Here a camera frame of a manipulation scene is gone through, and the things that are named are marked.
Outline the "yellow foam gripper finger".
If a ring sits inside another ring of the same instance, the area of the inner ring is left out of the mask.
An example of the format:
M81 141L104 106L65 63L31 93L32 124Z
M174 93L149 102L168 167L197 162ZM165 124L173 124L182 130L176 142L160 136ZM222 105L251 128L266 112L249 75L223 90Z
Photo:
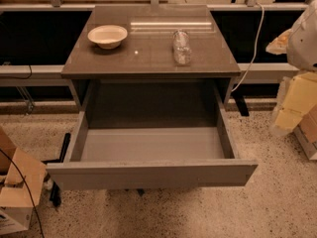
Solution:
M270 42L266 46L265 51L273 55L285 54L290 33L291 33L290 29L281 33L278 37L276 37L272 42Z

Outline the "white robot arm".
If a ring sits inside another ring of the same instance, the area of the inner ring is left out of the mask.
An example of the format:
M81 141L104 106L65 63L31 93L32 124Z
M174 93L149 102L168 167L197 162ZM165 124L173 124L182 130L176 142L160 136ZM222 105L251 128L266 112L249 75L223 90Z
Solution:
M272 42L265 51L286 54L287 62L300 70L317 70L317 0L312 1L292 27Z

